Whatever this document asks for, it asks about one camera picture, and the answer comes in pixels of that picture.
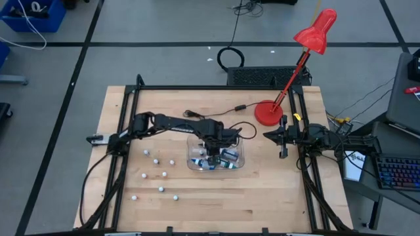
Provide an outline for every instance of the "blue bin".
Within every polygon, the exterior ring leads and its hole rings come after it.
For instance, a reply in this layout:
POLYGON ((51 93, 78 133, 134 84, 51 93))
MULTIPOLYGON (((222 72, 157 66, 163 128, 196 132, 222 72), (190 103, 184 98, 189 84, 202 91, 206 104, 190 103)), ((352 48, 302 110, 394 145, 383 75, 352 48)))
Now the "blue bin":
MULTIPOLYGON (((24 7, 31 5, 34 0, 20 0, 24 7)), ((61 0, 35 0, 41 7, 49 6, 49 17, 45 19, 29 17, 29 21, 35 26, 39 32, 57 32, 66 15, 61 0)), ((12 30, 16 32, 32 32, 29 24, 24 17, 10 17, 8 16, 12 8, 22 9, 18 0, 8 0, 0 12, 0 19, 2 19, 12 30)))
POLYGON ((4 43, 0 42, 0 68, 5 63, 6 57, 9 55, 11 49, 4 43))

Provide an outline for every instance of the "gray floor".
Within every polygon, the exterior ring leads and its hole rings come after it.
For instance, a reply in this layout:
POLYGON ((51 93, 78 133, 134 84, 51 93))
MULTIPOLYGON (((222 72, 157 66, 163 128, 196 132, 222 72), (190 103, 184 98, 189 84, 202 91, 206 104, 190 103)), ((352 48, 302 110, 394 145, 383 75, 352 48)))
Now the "gray floor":
MULTIPOLYGON (((105 0, 92 42, 219 42, 229 41, 235 16, 227 7, 238 0, 135 1, 105 0)), ((387 1, 406 42, 420 42, 413 18, 417 0, 387 1)), ((97 0, 80 1, 68 11, 60 30, 47 34, 49 42, 84 42, 97 0)), ((316 1, 299 0, 294 6, 265 5, 260 18, 240 17, 236 41, 292 42, 309 25, 316 1)), ((397 43, 395 34, 377 0, 322 1, 322 9, 336 9, 338 19, 328 41, 341 43, 397 43)), ((39 39, 30 33, 15 33, 0 22, 2 37, 18 42, 39 39)), ((293 65, 299 47, 238 47, 246 66, 293 65)), ((87 51, 68 108, 50 167, 26 233, 69 230, 73 226, 79 192, 86 173, 91 147, 85 137, 95 132, 106 87, 126 85, 141 73, 148 85, 224 85, 226 74, 216 63, 220 47, 91 47, 87 51)), ((35 175, 75 64, 79 47, 47 47, 43 51, 12 48, 3 74, 25 75, 30 84, 0 85, 0 101, 10 102, 14 117, 0 139, 0 228, 12 235, 28 199, 35 175)), ((313 54, 307 66, 320 86, 328 112, 337 114, 365 93, 395 74, 400 47, 330 47, 323 56, 313 54)), ((226 52, 226 66, 239 58, 226 52)), ((388 84, 343 113, 353 117, 392 87, 388 84)), ((367 122, 387 108, 389 96, 357 120, 367 122)), ((413 235, 420 230, 420 216, 390 201, 383 204, 379 229, 361 226, 369 220, 373 203, 347 192, 355 229, 366 232, 413 235)))

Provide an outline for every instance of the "lamp shade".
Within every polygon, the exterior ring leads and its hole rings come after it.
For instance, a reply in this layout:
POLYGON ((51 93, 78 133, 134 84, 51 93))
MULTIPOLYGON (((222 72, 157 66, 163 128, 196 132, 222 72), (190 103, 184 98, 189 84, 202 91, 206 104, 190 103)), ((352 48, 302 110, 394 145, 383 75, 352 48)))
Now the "lamp shade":
POLYGON ((300 31, 294 36, 301 45, 319 54, 324 54, 327 47, 327 32, 337 19, 337 13, 333 9, 325 9, 316 18, 313 25, 300 31))

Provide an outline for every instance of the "wooden table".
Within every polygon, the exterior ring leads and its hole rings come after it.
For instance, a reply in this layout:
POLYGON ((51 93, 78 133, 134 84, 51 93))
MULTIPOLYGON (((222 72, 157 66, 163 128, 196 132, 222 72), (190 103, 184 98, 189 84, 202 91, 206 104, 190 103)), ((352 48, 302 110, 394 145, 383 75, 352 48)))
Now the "wooden table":
MULTIPOLYGON (((116 132, 123 91, 124 87, 108 87, 98 133, 116 132)), ((277 94, 278 91, 274 90, 142 90, 137 113, 151 111, 173 117, 182 117, 186 109, 201 114, 220 113, 240 104, 275 98, 277 94)), ((320 88, 304 87, 304 97, 310 122, 327 126, 320 88)), ((291 117, 288 97, 282 107, 284 113, 291 117)), ((165 132, 133 141, 117 230, 165 231, 167 226, 173 226, 175 232, 257 233, 262 227, 268 227, 271 233, 310 232, 302 174, 295 166, 297 148, 289 146, 289 157, 279 159, 280 148, 263 136, 264 132, 276 127, 260 125, 253 112, 254 107, 250 107, 212 117, 222 121, 226 127, 239 121, 249 121, 257 127, 258 135, 243 141, 245 165, 238 170, 190 170, 186 166, 187 134, 165 132), (143 154, 145 149, 150 151, 149 157, 143 154), (153 159, 159 159, 160 164, 153 164, 153 159), (169 164, 170 160, 175 161, 175 166, 169 164), (166 178, 161 175, 163 171, 167 172, 166 178), (147 179, 142 178, 142 173, 148 175, 147 179), (159 186, 165 188, 163 193, 158 191, 159 186), (138 200, 131 200, 133 195, 138 200), (174 201, 173 195, 178 195, 179 200, 174 201)), ((251 136, 253 129, 244 125, 241 134, 251 136)), ((105 151, 104 146, 93 148, 89 168, 105 151)), ((103 198, 110 159, 98 165, 87 181, 83 205, 85 220, 103 198)), ((326 201, 352 228, 337 163, 319 157, 318 166, 326 201)), ((322 228, 316 200, 314 207, 318 228, 322 228)), ((114 203, 111 203, 107 226, 110 226, 113 209, 114 203)), ((79 217, 76 216, 75 227, 79 225, 79 217)))

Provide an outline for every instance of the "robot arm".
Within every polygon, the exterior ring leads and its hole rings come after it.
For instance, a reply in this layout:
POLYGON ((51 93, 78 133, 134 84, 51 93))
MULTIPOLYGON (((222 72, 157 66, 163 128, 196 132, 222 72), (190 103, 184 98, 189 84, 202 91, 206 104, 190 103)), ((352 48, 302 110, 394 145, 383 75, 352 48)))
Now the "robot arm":
POLYGON ((282 147, 280 158, 287 157, 286 144, 300 144, 305 153, 319 156, 325 150, 358 151, 364 155, 380 153, 381 147, 376 137, 367 136, 343 136, 328 130, 320 124, 309 124, 302 132, 295 125, 289 125, 286 129, 287 117, 284 115, 277 130, 266 132, 264 136, 282 147))
POLYGON ((193 121, 146 112, 135 115, 131 125, 119 134, 109 137, 90 136, 87 137, 87 141, 94 146, 107 144, 107 152, 122 154, 127 151, 127 142, 133 139, 141 140, 167 130, 195 134, 204 141, 204 148, 207 150, 208 156, 214 156, 219 154, 220 148, 236 144, 242 129, 224 128, 222 122, 213 119, 193 121))

